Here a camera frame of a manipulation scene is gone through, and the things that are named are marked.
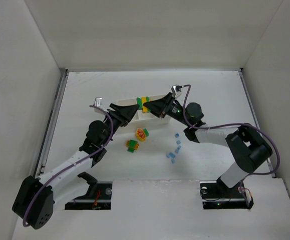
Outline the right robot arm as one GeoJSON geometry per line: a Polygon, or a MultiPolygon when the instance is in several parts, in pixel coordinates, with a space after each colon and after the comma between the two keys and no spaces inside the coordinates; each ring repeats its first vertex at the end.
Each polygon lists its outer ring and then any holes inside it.
{"type": "Polygon", "coordinates": [[[184,130],[188,140],[195,143],[221,145],[230,150],[233,164],[217,180],[219,192],[228,193],[241,180],[253,174],[271,155],[272,148],[253,126],[212,128],[204,126],[204,114],[198,103],[183,106],[172,93],[163,98],[146,102],[144,107],[159,118],[166,115],[187,126],[184,130]]]}

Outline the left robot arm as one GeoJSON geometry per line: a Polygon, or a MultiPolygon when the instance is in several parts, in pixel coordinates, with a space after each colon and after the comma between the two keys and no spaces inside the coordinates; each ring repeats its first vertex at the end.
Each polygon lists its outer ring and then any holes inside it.
{"type": "Polygon", "coordinates": [[[44,175],[23,180],[12,210],[23,220],[24,227],[38,230],[47,222],[54,210],[56,191],[102,159],[114,133],[132,120],[138,108],[137,104],[110,104],[108,110],[101,111],[105,115],[103,121],[90,123],[82,146],[73,156],[44,175]]]}

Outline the green yellow lego block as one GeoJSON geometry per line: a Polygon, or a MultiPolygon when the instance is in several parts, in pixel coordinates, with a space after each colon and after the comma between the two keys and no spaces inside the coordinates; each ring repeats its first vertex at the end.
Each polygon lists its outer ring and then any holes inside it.
{"type": "Polygon", "coordinates": [[[144,103],[150,102],[150,97],[143,96],[143,97],[137,97],[136,103],[138,104],[139,108],[138,110],[141,110],[143,114],[149,113],[150,110],[144,106],[144,103]]]}

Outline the green yellow lego stack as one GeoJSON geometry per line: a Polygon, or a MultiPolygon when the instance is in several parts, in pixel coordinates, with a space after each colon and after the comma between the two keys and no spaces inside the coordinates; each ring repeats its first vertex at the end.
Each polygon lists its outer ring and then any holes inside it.
{"type": "Polygon", "coordinates": [[[133,153],[138,149],[139,143],[136,140],[131,139],[126,142],[126,147],[128,152],[133,153]]]}

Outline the yellow oval printed lego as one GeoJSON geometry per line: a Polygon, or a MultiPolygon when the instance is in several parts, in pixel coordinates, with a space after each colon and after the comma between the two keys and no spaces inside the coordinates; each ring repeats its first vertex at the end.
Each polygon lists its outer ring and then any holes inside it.
{"type": "Polygon", "coordinates": [[[136,138],[141,141],[144,142],[146,141],[146,139],[149,137],[149,132],[147,129],[145,128],[138,128],[136,129],[136,138]]]}

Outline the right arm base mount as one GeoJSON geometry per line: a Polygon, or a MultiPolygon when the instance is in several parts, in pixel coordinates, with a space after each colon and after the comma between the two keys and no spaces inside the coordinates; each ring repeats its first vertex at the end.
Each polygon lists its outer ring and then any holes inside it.
{"type": "Polygon", "coordinates": [[[201,181],[200,196],[204,210],[250,210],[254,205],[248,188],[238,183],[233,188],[223,188],[216,181],[201,181]]]}

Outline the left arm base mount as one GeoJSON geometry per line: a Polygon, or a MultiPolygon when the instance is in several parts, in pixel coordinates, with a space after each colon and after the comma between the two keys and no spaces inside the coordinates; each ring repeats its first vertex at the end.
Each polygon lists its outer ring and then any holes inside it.
{"type": "Polygon", "coordinates": [[[83,194],[65,204],[65,210],[93,210],[102,211],[111,209],[112,181],[98,181],[96,178],[83,172],[78,175],[83,183],[88,185],[83,194]]]}

